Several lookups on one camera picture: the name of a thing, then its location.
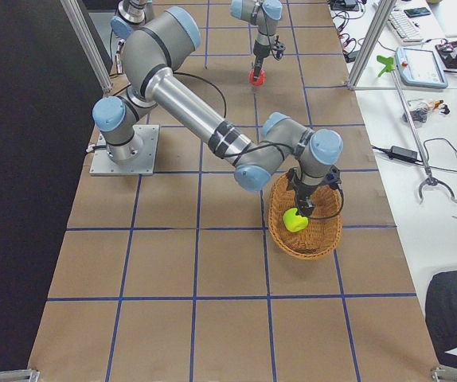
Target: green object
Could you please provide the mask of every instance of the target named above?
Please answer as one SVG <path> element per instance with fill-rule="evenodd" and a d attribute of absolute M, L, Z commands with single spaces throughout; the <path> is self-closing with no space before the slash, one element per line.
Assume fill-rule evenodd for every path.
<path fill-rule="evenodd" d="M 289 232 L 297 232 L 308 227 L 308 218 L 297 214 L 298 209 L 288 209 L 283 214 L 283 223 Z"/>
<path fill-rule="evenodd" d="M 384 73 L 391 73 L 395 70 L 395 60 L 393 57 L 377 56 L 377 61 L 384 65 L 384 68 L 377 77 L 382 76 Z"/>

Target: red object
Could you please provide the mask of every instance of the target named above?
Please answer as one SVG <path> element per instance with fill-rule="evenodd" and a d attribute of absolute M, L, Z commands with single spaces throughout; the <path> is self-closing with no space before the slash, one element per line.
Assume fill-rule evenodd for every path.
<path fill-rule="evenodd" d="M 248 79 L 250 80 L 250 84 L 252 84 L 253 86 L 264 85 L 264 81 L 266 80 L 266 72 L 264 70 L 261 70 L 257 79 L 253 80 L 253 69 L 252 69 L 250 71 L 250 75 L 248 76 Z"/>

